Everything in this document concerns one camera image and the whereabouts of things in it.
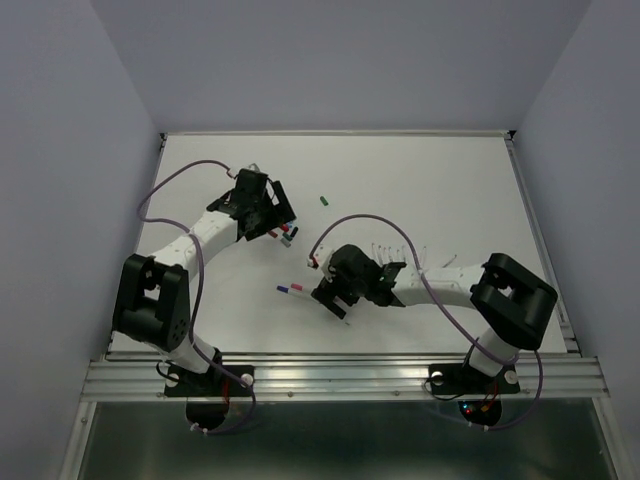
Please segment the black capped marker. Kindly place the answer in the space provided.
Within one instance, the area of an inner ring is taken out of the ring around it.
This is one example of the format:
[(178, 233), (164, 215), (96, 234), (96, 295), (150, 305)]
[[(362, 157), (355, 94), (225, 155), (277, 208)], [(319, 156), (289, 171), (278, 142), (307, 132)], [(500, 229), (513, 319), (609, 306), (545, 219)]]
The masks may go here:
[(380, 256), (380, 247), (379, 245), (372, 243), (371, 244), (371, 249), (372, 249), (372, 255), (374, 257), (374, 260), (381, 265), (383, 263), (381, 256)]

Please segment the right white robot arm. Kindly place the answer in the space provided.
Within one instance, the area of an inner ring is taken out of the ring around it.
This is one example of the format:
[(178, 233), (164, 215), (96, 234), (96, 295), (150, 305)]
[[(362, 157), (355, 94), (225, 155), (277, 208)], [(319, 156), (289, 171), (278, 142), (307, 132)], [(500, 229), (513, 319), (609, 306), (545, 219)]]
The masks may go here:
[(359, 247), (322, 246), (308, 260), (323, 278), (311, 296), (338, 318), (364, 298), (379, 307), (416, 305), (476, 310), (488, 324), (460, 366), (463, 384), (482, 390), (522, 351), (540, 348), (558, 300), (556, 290), (510, 256), (483, 264), (421, 270), (404, 261), (380, 264)]

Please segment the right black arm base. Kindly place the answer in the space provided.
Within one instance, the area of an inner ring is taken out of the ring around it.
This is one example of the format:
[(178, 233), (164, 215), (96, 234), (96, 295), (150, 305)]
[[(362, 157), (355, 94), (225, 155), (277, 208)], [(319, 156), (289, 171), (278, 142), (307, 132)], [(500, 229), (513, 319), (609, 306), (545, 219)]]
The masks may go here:
[(467, 422), (487, 428), (496, 427), (501, 420), (501, 396), (520, 392), (513, 366), (502, 367), (495, 377), (489, 377), (462, 363), (434, 364), (423, 386), (436, 400), (456, 401)]

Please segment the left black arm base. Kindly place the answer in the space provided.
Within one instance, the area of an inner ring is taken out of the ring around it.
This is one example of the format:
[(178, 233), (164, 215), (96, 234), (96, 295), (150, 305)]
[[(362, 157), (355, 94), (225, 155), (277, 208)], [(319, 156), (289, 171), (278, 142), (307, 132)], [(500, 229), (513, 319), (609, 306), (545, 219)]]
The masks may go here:
[(231, 434), (252, 419), (255, 368), (248, 364), (223, 368), (244, 385), (213, 368), (196, 374), (172, 363), (156, 364), (156, 373), (165, 382), (163, 395), (186, 400), (185, 419), (191, 431), (204, 436)]

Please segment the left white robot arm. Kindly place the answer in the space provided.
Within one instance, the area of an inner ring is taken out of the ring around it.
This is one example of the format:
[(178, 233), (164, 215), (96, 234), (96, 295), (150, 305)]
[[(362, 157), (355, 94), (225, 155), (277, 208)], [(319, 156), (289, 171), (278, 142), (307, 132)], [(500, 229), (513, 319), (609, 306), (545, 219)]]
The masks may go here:
[(153, 218), (182, 235), (148, 256), (134, 253), (124, 261), (112, 328), (187, 370), (199, 393), (215, 392), (226, 373), (220, 352), (195, 334), (206, 264), (224, 249), (295, 219), (282, 184), (249, 168), (239, 170), (234, 187), (207, 206), (193, 226)]

